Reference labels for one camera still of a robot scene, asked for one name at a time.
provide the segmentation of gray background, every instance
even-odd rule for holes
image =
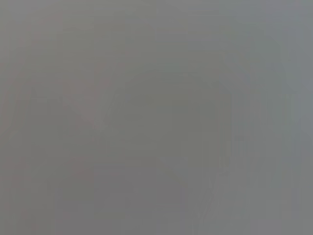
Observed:
[[[311,234],[312,3],[0,3],[4,234]]]

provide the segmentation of gray wall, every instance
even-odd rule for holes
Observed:
[[[3,233],[311,234],[312,6],[1,2]]]

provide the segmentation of blurry surface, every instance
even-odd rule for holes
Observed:
[[[20,2],[2,233],[312,233],[312,3]]]

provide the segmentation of gray surface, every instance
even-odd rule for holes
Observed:
[[[312,234],[311,3],[0,6],[1,233]]]

